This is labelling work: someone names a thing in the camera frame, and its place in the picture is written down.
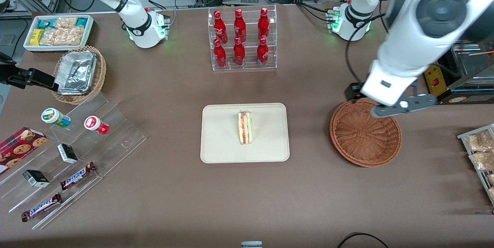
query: coca-cola bottle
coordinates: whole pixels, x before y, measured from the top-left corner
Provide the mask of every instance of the coca-cola bottle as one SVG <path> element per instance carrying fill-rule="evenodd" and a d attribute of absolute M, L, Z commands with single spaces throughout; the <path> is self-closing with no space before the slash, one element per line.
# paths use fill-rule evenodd
<path fill-rule="evenodd" d="M 219 39 L 215 39 L 214 41 L 215 49 L 213 52 L 215 53 L 215 59 L 219 68 L 226 68 L 226 52 L 223 46 L 221 46 L 221 42 Z"/>
<path fill-rule="evenodd" d="M 245 42 L 247 40 L 247 29 L 245 27 L 245 19 L 242 16 L 242 10 L 239 8 L 235 9 L 233 27 L 235 28 L 235 37 L 239 37 L 242 42 Z"/>
<path fill-rule="evenodd" d="M 266 45 L 266 37 L 262 37 L 259 40 L 259 46 L 257 47 L 257 65 L 259 67 L 265 67 L 268 64 L 268 46 Z"/>
<path fill-rule="evenodd" d="M 269 18 L 268 18 L 268 9 L 266 7 L 261 8 L 261 17 L 259 18 L 259 22 L 257 23 L 257 28 L 259 30 L 259 40 L 262 37 L 268 38 L 269 36 Z"/>
<path fill-rule="evenodd" d="M 228 36 L 226 35 L 226 25 L 223 19 L 221 19 L 221 12 L 216 10 L 213 15 L 215 16 L 215 34 L 217 39 L 221 40 L 222 44 L 228 42 Z"/>
<path fill-rule="evenodd" d="M 233 47 L 233 54 L 235 55 L 235 63 L 238 66 L 243 66 L 245 63 L 245 47 L 242 44 L 240 37 L 235 38 L 235 46 Z"/>

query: empty wicker basket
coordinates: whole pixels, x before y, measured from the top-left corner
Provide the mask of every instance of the empty wicker basket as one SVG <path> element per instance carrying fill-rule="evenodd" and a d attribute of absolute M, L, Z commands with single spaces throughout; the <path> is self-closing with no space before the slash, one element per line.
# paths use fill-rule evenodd
<path fill-rule="evenodd" d="M 93 82 L 92 82 L 91 92 L 87 95 L 60 95 L 58 93 L 53 92 L 55 99 L 60 101 L 60 102 L 74 104 L 74 105 L 81 104 L 84 100 L 93 96 L 95 93 L 98 93 L 99 91 L 101 91 L 101 88 L 103 87 L 103 84 L 105 82 L 105 75 L 106 75 L 105 58 L 103 58 L 101 53 L 96 48 L 94 48 L 92 46 L 84 46 L 82 48 L 77 48 L 77 49 L 71 50 L 69 52 L 82 52 L 82 51 L 91 51 L 98 56 L 98 60 L 96 63 L 96 70 L 94 71 L 94 78 L 93 78 Z M 53 76 L 55 76 L 55 77 L 57 76 L 58 68 L 60 67 L 61 61 L 62 61 L 62 58 L 60 58 L 60 60 L 58 60 L 58 63 L 57 63 L 55 70 L 53 72 Z"/>
<path fill-rule="evenodd" d="M 402 144 L 402 135 L 394 117 L 374 118 L 376 105 L 367 99 L 345 102 L 330 122 L 331 140 L 350 162 L 362 167 L 379 167 L 393 160 Z"/>

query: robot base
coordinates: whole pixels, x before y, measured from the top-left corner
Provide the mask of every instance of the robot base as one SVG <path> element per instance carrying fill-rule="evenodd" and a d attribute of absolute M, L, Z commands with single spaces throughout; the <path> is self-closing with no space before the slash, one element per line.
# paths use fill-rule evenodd
<path fill-rule="evenodd" d="M 347 3 L 340 5 L 339 7 L 334 7 L 332 10 L 326 12 L 326 20 L 331 21 L 332 23 L 328 23 L 328 31 L 334 34 L 339 35 L 344 40 L 349 40 L 353 35 L 353 32 L 357 28 L 353 26 L 353 24 L 348 21 L 345 16 L 345 9 L 348 7 Z M 371 24 L 367 25 L 367 28 L 361 28 L 352 38 L 352 41 L 357 41 L 363 38 L 364 34 L 369 31 L 371 28 Z"/>
<path fill-rule="evenodd" d="M 170 30 L 170 18 L 157 12 L 148 12 L 151 16 L 151 25 L 142 36 L 133 36 L 130 31 L 129 37 L 134 43 L 141 48 L 151 48 L 162 41 L 168 40 Z"/>

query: clear acrylic shelf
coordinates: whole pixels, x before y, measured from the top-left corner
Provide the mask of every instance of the clear acrylic shelf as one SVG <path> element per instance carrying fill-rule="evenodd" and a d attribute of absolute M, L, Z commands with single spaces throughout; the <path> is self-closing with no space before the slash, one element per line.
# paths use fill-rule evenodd
<path fill-rule="evenodd" d="M 261 8 L 266 7 L 268 9 L 269 36 L 267 38 L 267 46 L 269 48 L 268 63 L 265 67 L 259 67 L 257 65 L 257 47 L 259 46 L 259 39 L 257 35 L 257 22 L 261 16 Z M 244 42 L 245 47 L 245 64 L 238 66 L 235 63 L 235 57 L 233 56 L 233 46 L 235 45 L 235 31 L 233 29 L 233 23 L 235 22 L 235 9 L 236 7 L 219 7 L 210 8 L 208 10 L 208 30 L 210 37 L 210 49 L 211 49 L 211 64 L 214 71 L 229 71 L 229 70 L 269 70 L 277 67 L 277 12 L 275 5 L 253 5 L 241 7 L 242 15 L 245 19 L 247 27 L 247 41 Z M 216 38 L 214 24 L 215 18 L 212 16 L 215 10 L 221 12 L 221 17 L 226 24 L 226 34 L 228 36 L 228 42 L 223 44 L 223 48 L 226 51 L 226 68 L 219 68 L 216 60 L 215 53 L 213 52 L 215 46 L 213 41 Z"/>
<path fill-rule="evenodd" d="M 27 222 L 33 225 L 33 230 L 48 225 L 146 139 L 137 127 L 122 115 L 117 105 L 102 93 L 86 100 L 67 115 L 71 118 L 71 124 L 67 128 L 53 125 L 45 133 L 49 139 L 42 146 L 45 149 L 27 160 L 25 164 L 18 164 L 9 170 L 5 174 L 7 177 L 0 182 L 2 203 L 9 208 L 9 212 L 19 216 L 19 222 L 23 212 L 42 204 L 55 193 L 60 192 L 62 204 L 52 206 Z M 109 132 L 100 135 L 85 129 L 83 122 L 88 116 L 97 116 L 108 123 Z M 72 146 L 79 158 L 76 164 L 62 161 L 57 149 L 60 143 Z M 97 170 L 62 192 L 60 183 L 90 162 L 94 163 Z M 22 173 L 28 169 L 42 171 L 50 184 L 45 188 L 31 186 L 22 176 Z"/>

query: table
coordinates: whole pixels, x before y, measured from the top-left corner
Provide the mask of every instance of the table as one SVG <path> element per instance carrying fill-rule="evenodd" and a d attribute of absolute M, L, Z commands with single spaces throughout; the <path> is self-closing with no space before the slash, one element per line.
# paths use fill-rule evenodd
<path fill-rule="evenodd" d="M 261 240 L 266 248 L 327 248 L 356 231 L 390 247 L 492 245 L 492 217 L 473 215 L 490 211 L 489 200 L 455 136 L 492 123 L 494 107 L 441 106 L 398 116 L 397 158 L 385 167 L 357 167 L 328 135 L 331 114 L 353 82 L 345 41 L 295 5 L 277 9 L 278 69 L 253 73 L 211 70 L 207 9 L 179 11 L 170 39 L 152 49 L 136 47 L 117 14 L 94 14 L 90 42 L 108 65 L 103 91 L 149 138 L 41 231 L 0 204 L 0 246 L 234 248 Z M 384 37 L 376 22 L 352 43 L 360 77 Z M 51 73 L 59 57 L 26 52 L 22 66 Z M 260 102 L 287 107 L 288 161 L 201 162 L 202 109 Z M 13 88 L 0 139 L 22 126 L 48 129 L 39 119 L 47 107 L 72 108 L 42 88 Z M 353 242 L 380 247 L 364 237 Z"/>

